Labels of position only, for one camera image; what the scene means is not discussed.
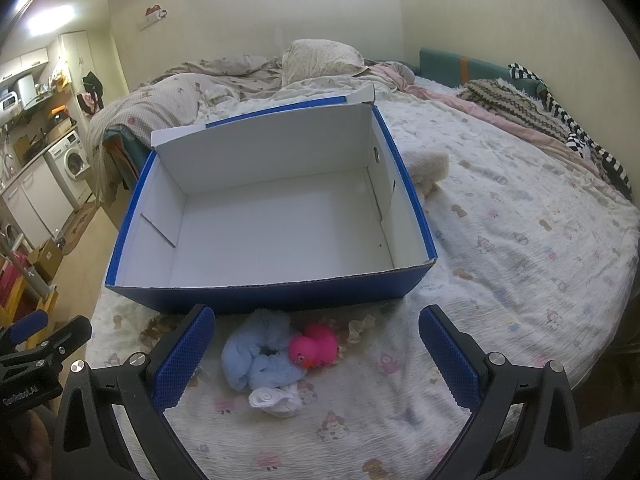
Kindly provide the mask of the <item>light blue fluffy scrunchie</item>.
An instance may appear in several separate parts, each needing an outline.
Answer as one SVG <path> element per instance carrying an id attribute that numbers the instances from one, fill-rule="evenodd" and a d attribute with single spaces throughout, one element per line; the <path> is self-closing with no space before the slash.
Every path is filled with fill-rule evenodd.
<path id="1" fill-rule="evenodd" d="M 228 337 L 221 352 L 229 387 L 235 391 L 280 388 L 304 378 L 307 371 L 288 356 L 288 345 L 299 335 L 285 312 L 253 312 Z"/>

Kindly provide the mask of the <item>beige floral scrunchie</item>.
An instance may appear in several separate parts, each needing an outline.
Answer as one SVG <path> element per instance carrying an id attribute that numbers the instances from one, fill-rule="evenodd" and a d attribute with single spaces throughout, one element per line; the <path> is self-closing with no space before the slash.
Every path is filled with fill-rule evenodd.
<path id="1" fill-rule="evenodd" d="M 347 352 L 360 343 L 362 337 L 376 326 L 376 318 L 367 314 L 360 320 L 351 320 L 337 333 L 338 357 L 344 359 Z"/>

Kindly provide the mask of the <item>white sock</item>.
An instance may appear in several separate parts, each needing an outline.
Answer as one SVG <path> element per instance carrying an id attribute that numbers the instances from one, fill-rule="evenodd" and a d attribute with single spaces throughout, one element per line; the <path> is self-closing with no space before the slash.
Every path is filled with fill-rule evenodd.
<path id="1" fill-rule="evenodd" d="M 248 396 L 248 404 L 255 410 L 277 418 L 294 417 L 304 406 L 296 384 L 278 388 L 257 388 Z"/>

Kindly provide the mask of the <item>pink rubber duck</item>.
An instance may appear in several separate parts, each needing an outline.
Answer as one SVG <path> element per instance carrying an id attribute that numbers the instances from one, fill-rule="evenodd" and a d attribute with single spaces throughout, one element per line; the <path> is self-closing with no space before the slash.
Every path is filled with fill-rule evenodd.
<path id="1" fill-rule="evenodd" d="M 333 364 L 338 357 L 338 340 L 333 328 L 320 322 L 308 324 L 301 335 L 291 340 L 288 357 L 304 370 Z"/>

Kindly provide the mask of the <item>yellow wooden rack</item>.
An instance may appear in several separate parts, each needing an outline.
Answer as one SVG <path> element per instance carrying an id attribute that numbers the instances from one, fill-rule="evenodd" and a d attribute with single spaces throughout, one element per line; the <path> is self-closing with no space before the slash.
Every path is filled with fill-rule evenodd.
<path id="1" fill-rule="evenodd" d="M 16 252 L 13 259 L 1 261 L 1 327 L 8 328 L 29 315 L 42 311 L 44 327 L 26 340 L 26 348 L 41 344 L 50 333 L 50 317 L 54 310 L 58 291 L 47 286 L 46 296 L 40 296 L 32 282 L 40 282 L 40 275 L 29 264 L 28 258 Z"/>

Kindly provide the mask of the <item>cardboard box on floor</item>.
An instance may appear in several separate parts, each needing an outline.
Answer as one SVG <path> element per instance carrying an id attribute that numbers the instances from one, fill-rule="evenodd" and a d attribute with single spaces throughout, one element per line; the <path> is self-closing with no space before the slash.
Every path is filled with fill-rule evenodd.
<path id="1" fill-rule="evenodd" d="M 63 259 L 62 250 L 52 238 L 35 248 L 28 255 L 28 262 L 35 268 L 40 278 L 51 283 Z"/>

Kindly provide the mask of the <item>brown door mat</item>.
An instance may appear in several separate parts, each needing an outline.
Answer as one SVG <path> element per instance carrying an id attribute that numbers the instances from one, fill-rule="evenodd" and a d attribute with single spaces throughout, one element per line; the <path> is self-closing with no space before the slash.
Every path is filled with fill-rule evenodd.
<path id="1" fill-rule="evenodd" d="M 82 207 L 74 213 L 60 241 L 60 248 L 64 256 L 69 255 L 77 247 L 81 237 L 86 232 L 86 229 L 99 209 L 99 203 L 93 200 L 92 202 L 83 204 Z"/>

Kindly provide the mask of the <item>white kitchen cabinet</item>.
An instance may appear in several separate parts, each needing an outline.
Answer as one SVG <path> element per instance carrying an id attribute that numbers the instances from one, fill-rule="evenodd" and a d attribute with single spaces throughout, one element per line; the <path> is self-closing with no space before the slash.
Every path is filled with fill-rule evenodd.
<path id="1" fill-rule="evenodd" d="M 43 156 L 33 159 L 1 194 L 32 247 L 58 240 L 74 208 Z"/>

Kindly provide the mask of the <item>white patterned bed sheet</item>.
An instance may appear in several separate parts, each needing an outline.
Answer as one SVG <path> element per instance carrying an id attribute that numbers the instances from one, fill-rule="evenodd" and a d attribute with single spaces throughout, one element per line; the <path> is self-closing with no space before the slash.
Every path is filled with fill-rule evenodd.
<path id="1" fill-rule="evenodd" d="M 436 262 L 400 298 L 261 308 L 285 312 L 300 334 L 320 322 L 337 336 L 351 320 L 376 318 L 344 359 L 294 382 L 304 406 L 291 418 L 251 408 L 253 390 L 231 389 L 222 371 L 228 337 L 259 309 L 218 314 L 210 307 L 214 339 L 166 414 L 209 479 L 425 478 L 469 416 L 420 341 L 419 315 L 429 304 L 514 363 L 559 361 L 571 384 L 589 374 L 623 317 L 639 265 L 638 209 L 577 156 L 550 155 L 455 108 L 450 96 L 420 99 L 380 82 L 321 77 L 262 99 L 218 102 L 192 125 L 367 87 L 400 156 L 412 148 L 449 155 L 448 177 L 421 204 Z M 152 350 L 190 309 L 145 307 L 104 280 L 88 363 L 120 365 Z"/>

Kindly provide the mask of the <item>white washing machine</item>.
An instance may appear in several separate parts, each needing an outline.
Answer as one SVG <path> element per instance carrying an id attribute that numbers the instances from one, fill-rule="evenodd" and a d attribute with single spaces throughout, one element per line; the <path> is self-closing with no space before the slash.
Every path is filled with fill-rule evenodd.
<path id="1" fill-rule="evenodd" d="M 75 210 L 84 206 L 91 195 L 88 177 L 91 166 L 76 128 L 66 132 L 52 143 L 44 158 Z"/>

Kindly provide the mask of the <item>beige patterned duvet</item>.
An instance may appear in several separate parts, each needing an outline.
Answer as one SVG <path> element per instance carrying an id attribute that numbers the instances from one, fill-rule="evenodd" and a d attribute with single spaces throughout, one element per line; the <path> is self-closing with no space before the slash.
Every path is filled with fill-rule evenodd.
<path id="1" fill-rule="evenodd" d="M 194 124 L 218 102 L 262 99 L 281 88 L 280 58 L 242 55 L 185 62 L 107 104 L 89 119 L 82 144 L 100 203 L 136 186 L 155 130 Z"/>

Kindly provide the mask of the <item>cream fluffy plush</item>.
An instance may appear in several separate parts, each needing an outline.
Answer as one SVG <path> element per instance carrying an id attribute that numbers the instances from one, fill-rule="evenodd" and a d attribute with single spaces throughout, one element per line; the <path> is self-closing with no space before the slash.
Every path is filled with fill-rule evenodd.
<path id="1" fill-rule="evenodd" d="M 401 154 L 416 195 L 423 204 L 436 184 L 448 177 L 449 155 L 430 148 L 412 148 Z"/>

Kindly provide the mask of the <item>black white striped cloth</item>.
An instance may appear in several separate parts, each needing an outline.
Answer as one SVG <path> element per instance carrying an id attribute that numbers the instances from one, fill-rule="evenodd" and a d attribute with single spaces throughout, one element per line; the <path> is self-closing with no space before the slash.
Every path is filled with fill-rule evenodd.
<path id="1" fill-rule="evenodd" d="M 510 77 L 513 79 L 527 79 L 538 82 L 541 88 L 539 91 L 540 99 L 544 103 L 544 109 L 553 117 L 559 119 L 562 124 L 568 128 L 567 145 L 572 150 L 580 150 L 581 148 L 589 148 L 591 155 L 597 155 L 605 177 L 608 178 L 614 188 L 617 188 L 623 196 L 628 200 L 632 200 L 632 187 L 624 167 L 615 158 L 615 156 L 606 150 L 602 145 L 597 143 L 586 133 L 586 130 L 576 122 L 573 116 L 555 99 L 547 84 L 534 72 L 518 63 L 511 63 L 506 68 Z"/>

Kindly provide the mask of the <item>blue white cardboard box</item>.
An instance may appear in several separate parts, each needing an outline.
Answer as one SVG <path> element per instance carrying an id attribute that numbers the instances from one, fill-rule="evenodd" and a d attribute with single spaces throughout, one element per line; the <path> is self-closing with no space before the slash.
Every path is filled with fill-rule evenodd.
<path id="1" fill-rule="evenodd" d="M 105 284 L 157 311 L 405 296 L 437 252 L 372 87 L 156 130 Z"/>

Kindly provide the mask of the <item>brown knitted blanket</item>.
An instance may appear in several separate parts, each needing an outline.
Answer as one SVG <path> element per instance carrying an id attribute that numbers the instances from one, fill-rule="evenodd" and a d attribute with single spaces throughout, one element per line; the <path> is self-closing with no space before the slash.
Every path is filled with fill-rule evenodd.
<path id="1" fill-rule="evenodd" d="M 457 91 L 456 96 L 564 144 L 570 140 L 570 130 L 547 112 L 544 104 L 502 79 L 470 80 Z"/>

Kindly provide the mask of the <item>green headboard cushion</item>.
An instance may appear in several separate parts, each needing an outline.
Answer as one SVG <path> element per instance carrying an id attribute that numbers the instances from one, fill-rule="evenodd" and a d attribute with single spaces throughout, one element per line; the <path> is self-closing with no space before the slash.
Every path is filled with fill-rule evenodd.
<path id="1" fill-rule="evenodd" d="M 546 86 L 539 80 L 513 73 L 507 67 L 492 64 L 477 58 L 430 48 L 421 48 L 419 53 L 420 76 L 444 84 L 449 88 L 460 87 L 475 79 L 503 79 L 533 98 L 541 98 Z"/>

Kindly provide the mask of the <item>beige floral pillow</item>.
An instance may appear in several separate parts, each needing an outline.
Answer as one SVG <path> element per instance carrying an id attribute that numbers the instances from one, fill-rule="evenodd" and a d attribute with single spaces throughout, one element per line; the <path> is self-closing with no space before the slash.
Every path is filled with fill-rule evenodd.
<path id="1" fill-rule="evenodd" d="M 352 46 L 327 39 L 297 39 L 282 55 L 282 84 L 325 76 L 357 76 L 366 69 Z"/>

